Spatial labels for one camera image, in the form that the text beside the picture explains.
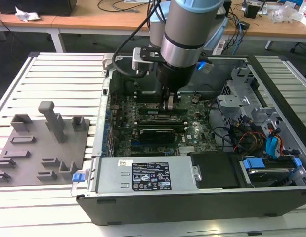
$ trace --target blue tab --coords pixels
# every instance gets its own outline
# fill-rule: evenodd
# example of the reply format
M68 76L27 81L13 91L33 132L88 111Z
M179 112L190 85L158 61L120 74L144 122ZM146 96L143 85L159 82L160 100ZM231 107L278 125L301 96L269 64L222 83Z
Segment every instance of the blue tab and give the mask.
M278 145L278 139L276 137L268 137L266 142L266 152L268 155L272 156L274 159L276 157L276 148Z
M301 160L298 157L295 157L294 162L295 162L297 167L302 166L302 162L301 162Z
M251 165L248 163L247 160L244 160L244 161L243 161L243 164L244 164L244 166L245 166L245 169L250 169L250 168L251 168Z
M206 62L199 62L197 66L198 71L202 70L206 64L207 64Z
M243 161L246 169L265 168L262 158L247 158Z
M85 181L85 174L75 173L73 174L73 182L83 182Z

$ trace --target table leg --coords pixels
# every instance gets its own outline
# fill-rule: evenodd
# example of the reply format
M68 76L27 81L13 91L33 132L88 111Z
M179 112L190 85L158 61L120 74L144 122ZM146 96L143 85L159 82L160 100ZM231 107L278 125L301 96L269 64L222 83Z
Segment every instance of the table leg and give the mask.
M63 42L63 38L62 38L62 35L60 34L58 28L51 29L51 31L49 33L52 36L52 40L53 40L56 52L57 53L66 52L64 42Z
M273 45L273 43L274 43L274 41L268 41L268 43L267 43L266 46L265 46L265 49L266 49L266 50L270 50L271 47L272 47L272 45Z

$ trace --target sticker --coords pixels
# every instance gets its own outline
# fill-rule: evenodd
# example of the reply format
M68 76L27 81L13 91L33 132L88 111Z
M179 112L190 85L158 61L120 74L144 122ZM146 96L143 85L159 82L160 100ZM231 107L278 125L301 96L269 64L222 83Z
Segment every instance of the sticker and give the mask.
M118 162L118 166L132 166L133 160L132 159L120 159Z
M171 190L168 162L133 163L132 189L134 191Z

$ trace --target floor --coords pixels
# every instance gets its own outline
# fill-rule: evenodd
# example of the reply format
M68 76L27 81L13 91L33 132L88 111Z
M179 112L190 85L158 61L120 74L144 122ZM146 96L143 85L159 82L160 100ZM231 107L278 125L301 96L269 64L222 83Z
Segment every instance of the floor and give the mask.
M16 37L7 32L7 41L0 42L0 97L4 95L10 83L20 70L23 62L31 51L54 52L53 43L47 40L46 33L17 33ZM114 52L126 36L109 35L76 35L63 34L67 52ZM148 45L148 37L137 36L130 41L122 52L131 53L134 47ZM241 43L238 55L273 55L286 56L304 75L306 73L306 46L297 47L295 53L290 53L294 42L276 42L270 51L264 46L266 41L246 40Z

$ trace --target motherboard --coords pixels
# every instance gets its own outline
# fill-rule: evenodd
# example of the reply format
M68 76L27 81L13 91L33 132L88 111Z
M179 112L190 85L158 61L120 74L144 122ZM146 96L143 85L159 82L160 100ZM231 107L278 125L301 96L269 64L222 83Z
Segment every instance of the motherboard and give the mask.
M115 157L186 156L216 151L207 122L207 101L182 94L173 111L161 112L156 96L112 96Z

